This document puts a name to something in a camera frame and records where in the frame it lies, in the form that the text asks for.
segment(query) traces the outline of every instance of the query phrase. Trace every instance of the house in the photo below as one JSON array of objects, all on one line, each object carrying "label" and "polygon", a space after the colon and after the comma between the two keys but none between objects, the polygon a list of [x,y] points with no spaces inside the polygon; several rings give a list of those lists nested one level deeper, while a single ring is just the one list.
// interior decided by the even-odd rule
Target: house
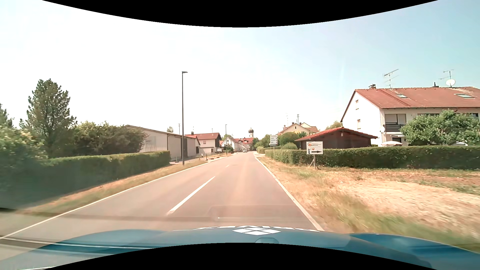
[{"label": "house", "polygon": [[[170,151],[171,160],[181,159],[181,135],[133,125],[126,126],[139,128],[148,135],[148,137],[144,141],[144,146],[140,150],[140,153],[153,151]],[[184,137],[183,142],[184,156],[186,158],[195,157],[198,153],[196,150],[196,145],[199,143],[197,139]]]},{"label": "house", "polygon": [[243,149],[247,149],[247,151],[250,151],[252,143],[253,143],[252,128],[248,130],[248,138],[244,137],[244,138],[234,139],[234,138],[228,137],[224,141],[220,141],[220,145],[222,147],[231,146],[234,151],[242,151]]},{"label": "house", "polygon": [[474,87],[417,87],[355,89],[343,113],[343,126],[372,134],[372,144],[386,141],[408,145],[400,132],[402,126],[422,114],[439,114],[452,109],[478,117],[480,89]]},{"label": "house", "polygon": [[192,132],[192,134],[185,136],[197,139],[199,142],[199,153],[204,155],[216,152],[216,149],[220,147],[220,140],[222,139],[218,132],[200,134],[194,134]]},{"label": "house", "polygon": [[306,134],[314,134],[318,132],[318,129],[316,126],[309,126],[306,123],[300,123],[297,124],[295,122],[292,122],[290,126],[285,126],[283,125],[283,130],[277,133],[277,135],[282,135],[283,133],[286,132],[295,132],[295,133],[301,133],[305,132]]},{"label": "house", "polygon": [[345,127],[324,130],[316,134],[295,140],[300,142],[300,149],[306,150],[308,142],[323,142],[325,148],[346,149],[372,146],[371,140],[376,136],[368,135]]}]

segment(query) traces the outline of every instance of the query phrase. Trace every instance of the balcony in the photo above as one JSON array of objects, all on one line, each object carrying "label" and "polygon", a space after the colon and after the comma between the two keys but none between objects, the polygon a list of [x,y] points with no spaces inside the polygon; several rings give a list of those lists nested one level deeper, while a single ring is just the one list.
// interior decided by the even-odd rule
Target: balcony
[{"label": "balcony", "polygon": [[404,126],[404,124],[385,123],[385,132],[400,132],[402,126]]}]

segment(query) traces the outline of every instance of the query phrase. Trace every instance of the road sign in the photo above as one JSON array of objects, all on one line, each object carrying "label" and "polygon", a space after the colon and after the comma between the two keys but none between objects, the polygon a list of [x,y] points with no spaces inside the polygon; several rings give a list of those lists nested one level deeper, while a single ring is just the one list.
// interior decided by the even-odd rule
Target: road sign
[{"label": "road sign", "polygon": [[307,155],[322,155],[323,153],[323,142],[307,142]]},{"label": "road sign", "polygon": [[270,135],[270,145],[277,145],[278,135]]}]

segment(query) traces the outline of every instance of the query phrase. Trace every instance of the road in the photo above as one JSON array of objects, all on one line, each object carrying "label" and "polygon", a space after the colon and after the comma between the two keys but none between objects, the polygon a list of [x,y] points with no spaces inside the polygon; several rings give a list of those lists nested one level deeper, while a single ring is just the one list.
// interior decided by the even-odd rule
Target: road
[{"label": "road", "polygon": [[[9,237],[56,242],[120,229],[229,225],[316,229],[253,152],[247,152],[169,175]],[[31,249],[3,240],[0,259]]]}]

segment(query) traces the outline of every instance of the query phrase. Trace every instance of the wooden shed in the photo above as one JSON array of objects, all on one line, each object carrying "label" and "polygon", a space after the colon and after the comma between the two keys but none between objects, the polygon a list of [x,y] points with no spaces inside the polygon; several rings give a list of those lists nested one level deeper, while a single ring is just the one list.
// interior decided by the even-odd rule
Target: wooden shed
[{"label": "wooden shed", "polygon": [[371,139],[376,139],[377,136],[365,134],[355,130],[338,127],[334,129],[324,130],[319,133],[306,136],[295,140],[300,142],[300,149],[307,149],[307,142],[323,142],[324,149],[336,148],[359,148],[372,146]]}]

